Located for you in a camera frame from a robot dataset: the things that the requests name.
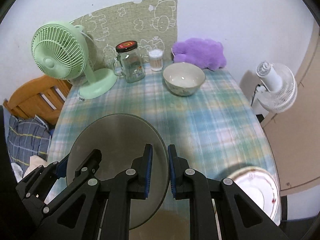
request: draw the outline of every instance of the wooden chair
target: wooden chair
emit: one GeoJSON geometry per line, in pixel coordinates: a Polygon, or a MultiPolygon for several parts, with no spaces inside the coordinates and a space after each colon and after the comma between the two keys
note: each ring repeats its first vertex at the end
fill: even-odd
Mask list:
{"type": "Polygon", "coordinates": [[[66,80],[44,75],[19,87],[9,101],[3,102],[3,106],[16,117],[28,119],[38,115],[48,123],[55,125],[64,104],[63,98],[56,89],[60,90],[64,97],[67,97],[71,86],[66,80]]]}

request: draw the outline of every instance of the beige fabric mat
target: beige fabric mat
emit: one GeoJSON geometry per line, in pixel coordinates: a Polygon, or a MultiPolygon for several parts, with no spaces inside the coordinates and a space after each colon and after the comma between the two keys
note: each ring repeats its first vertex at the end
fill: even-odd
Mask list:
{"type": "Polygon", "coordinates": [[[113,5],[84,15],[73,21],[82,25],[97,48],[87,38],[89,59],[99,69],[116,57],[117,44],[138,42],[143,62],[148,62],[148,51],[164,50],[164,60],[171,60],[171,47],[177,41],[178,0],[143,0],[113,5]]]}

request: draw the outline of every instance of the cotton swab container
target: cotton swab container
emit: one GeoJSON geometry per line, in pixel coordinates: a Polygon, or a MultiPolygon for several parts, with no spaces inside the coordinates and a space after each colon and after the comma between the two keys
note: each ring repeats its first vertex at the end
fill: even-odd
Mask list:
{"type": "Polygon", "coordinates": [[[161,49],[153,49],[148,52],[151,70],[160,71],[163,68],[163,51],[161,49]]]}

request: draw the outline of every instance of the triangular cutout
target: triangular cutout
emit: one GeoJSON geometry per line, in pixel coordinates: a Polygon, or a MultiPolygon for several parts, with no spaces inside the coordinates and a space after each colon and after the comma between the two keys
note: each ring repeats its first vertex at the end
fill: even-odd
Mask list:
{"type": "Polygon", "coordinates": [[[58,218],[58,224],[68,228],[75,228],[80,211],[84,204],[85,195],[81,195],[62,215],[58,218]]]}
{"type": "Polygon", "coordinates": [[[235,200],[244,227],[250,228],[262,223],[262,218],[247,204],[247,202],[240,195],[235,195],[235,200]]]}

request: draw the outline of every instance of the electric fan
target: electric fan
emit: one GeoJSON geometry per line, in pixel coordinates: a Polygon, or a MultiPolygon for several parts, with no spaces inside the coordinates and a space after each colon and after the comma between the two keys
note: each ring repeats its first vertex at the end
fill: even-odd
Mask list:
{"type": "Polygon", "coordinates": [[[80,86],[79,95],[92,99],[111,89],[117,76],[107,68],[91,69],[83,35],[86,34],[81,25],[49,22],[36,31],[31,49],[37,66],[48,76],[70,80],[84,73],[87,81],[80,86]]]}
{"type": "Polygon", "coordinates": [[[256,74],[264,85],[257,93],[260,104],[269,112],[280,113],[289,109],[297,98],[298,87],[291,70],[282,64],[261,62],[256,74]]]}

